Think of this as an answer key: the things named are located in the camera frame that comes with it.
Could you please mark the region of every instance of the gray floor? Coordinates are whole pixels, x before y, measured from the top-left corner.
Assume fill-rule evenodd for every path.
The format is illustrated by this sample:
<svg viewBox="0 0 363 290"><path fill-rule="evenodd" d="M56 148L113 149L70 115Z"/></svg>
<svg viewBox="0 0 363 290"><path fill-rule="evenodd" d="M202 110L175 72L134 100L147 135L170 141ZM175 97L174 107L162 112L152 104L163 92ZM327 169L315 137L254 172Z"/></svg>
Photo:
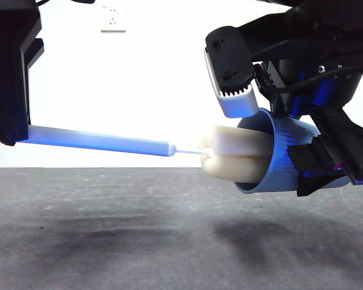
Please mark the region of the gray floor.
<svg viewBox="0 0 363 290"><path fill-rule="evenodd" d="M363 186L246 196L199 169L0 169L0 289L363 289Z"/></svg>

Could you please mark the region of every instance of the wall outlet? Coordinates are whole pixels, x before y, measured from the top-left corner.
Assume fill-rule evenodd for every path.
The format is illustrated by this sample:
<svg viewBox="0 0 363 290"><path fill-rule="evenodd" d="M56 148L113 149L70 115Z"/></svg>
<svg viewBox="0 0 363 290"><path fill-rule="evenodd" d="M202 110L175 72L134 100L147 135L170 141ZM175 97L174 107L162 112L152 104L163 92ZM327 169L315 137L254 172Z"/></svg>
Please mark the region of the wall outlet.
<svg viewBox="0 0 363 290"><path fill-rule="evenodd" d="M100 14L101 32L126 31L126 7L104 5Z"/></svg>

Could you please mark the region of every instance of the robotic arm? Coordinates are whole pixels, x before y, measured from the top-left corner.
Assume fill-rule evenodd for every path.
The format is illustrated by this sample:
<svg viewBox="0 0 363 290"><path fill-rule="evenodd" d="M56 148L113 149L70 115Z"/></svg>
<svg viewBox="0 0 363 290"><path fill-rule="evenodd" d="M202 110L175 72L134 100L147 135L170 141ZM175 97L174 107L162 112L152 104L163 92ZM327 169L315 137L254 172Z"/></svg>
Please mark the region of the robotic arm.
<svg viewBox="0 0 363 290"><path fill-rule="evenodd" d="M291 118L295 123L284 129L302 127L296 121L310 115L319 130L309 141L292 135L293 144L285 147L299 196L345 175L363 184L363 128L342 109L363 75L363 1L268 2L293 7L206 38L209 73L224 114L253 120L255 79L270 101L272 122Z"/></svg>
<svg viewBox="0 0 363 290"><path fill-rule="evenodd" d="M295 176L292 183L299 196L346 175L353 184L363 184L363 128L342 109L363 75L363 0L265 2L292 8L238 28L219 28L206 38L206 62L224 114L242 117L239 127L274 135L273 156L261 184L237 186L245 193L289 189L261 188L270 173L288 170L292 179ZM123 146L102 147L95 135L79 140L73 138L75 132L62 135L31 126L28 69L43 53L43 41L36 38L40 30L34 0L0 0L0 142L13 146L28 140L163 156L176 151L167 144L148 150L144 140L121 138L107 140L125 142ZM258 109L250 85L253 79L270 101L270 112ZM317 128L300 122L303 115L310 115ZM89 140L96 145L85 144Z"/></svg>

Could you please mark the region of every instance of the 3d printed part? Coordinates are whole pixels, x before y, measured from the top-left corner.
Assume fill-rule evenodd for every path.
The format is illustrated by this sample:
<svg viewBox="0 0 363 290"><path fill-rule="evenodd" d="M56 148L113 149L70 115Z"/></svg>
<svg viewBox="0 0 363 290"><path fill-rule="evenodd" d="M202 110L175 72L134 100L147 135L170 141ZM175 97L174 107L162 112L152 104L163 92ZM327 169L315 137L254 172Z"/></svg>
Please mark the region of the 3d printed part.
<svg viewBox="0 0 363 290"><path fill-rule="evenodd" d="M272 134L274 136L274 148L262 180L236 182L237 187L243 193L297 190L298 172L288 156L288 147L310 143L314 136L320 134L319 130L315 126L290 117L275 118L265 109L260 109L253 117L242 119L238 127ZM348 183L349 179L345 176L323 188L342 187Z"/></svg>
<svg viewBox="0 0 363 290"><path fill-rule="evenodd" d="M273 152L273 136L235 127L214 127L206 134L201 148L213 154L201 156L202 169L216 178L235 182L260 182Z"/></svg>

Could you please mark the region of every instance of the black cable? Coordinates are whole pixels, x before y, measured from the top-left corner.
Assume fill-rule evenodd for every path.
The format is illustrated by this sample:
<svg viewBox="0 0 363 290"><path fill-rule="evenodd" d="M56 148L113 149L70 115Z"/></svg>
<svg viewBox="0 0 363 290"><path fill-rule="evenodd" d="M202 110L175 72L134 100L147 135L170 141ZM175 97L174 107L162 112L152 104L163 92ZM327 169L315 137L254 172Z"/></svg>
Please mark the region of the black cable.
<svg viewBox="0 0 363 290"><path fill-rule="evenodd" d="M314 85L322 80L331 79L334 76L338 76L340 74L349 74L349 73L363 73L363 66L348 66L346 68L338 68L333 71L327 71L324 74L320 74L316 77L311 77L301 83L296 83L294 85L286 86L285 88L273 88L267 87L267 91L272 93L284 94L287 92L295 92L300 89L306 88L307 86Z"/></svg>
<svg viewBox="0 0 363 290"><path fill-rule="evenodd" d="M42 6L43 4L46 4L49 0L42 0L36 3L38 6Z"/></svg>

